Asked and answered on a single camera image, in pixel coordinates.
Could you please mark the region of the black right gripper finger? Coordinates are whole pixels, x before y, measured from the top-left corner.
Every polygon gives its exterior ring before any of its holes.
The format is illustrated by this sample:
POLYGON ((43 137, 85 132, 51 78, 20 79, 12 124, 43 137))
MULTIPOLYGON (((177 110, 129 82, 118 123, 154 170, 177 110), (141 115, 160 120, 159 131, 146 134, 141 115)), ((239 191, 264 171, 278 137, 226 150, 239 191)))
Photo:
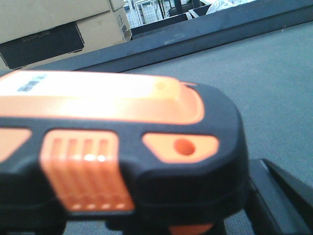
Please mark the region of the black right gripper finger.
POLYGON ((311 235, 313 188, 266 159, 249 162, 246 214, 256 235, 311 235))

